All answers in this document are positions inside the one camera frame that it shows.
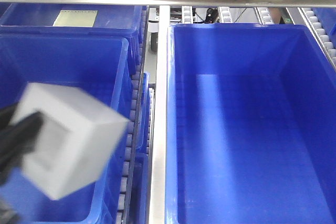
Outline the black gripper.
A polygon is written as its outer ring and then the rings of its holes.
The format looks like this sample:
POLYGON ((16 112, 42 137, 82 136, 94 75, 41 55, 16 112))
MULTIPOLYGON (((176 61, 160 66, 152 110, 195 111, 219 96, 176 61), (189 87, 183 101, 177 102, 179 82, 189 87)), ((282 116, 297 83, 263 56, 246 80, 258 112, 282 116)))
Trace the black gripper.
MULTIPOLYGON (((9 125, 16 106, 1 109, 1 186, 7 182, 11 170, 21 163, 22 156, 33 150, 33 144, 43 117, 35 112, 14 125, 9 125)), ((16 223, 19 216, 1 197, 1 223, 16 223)))

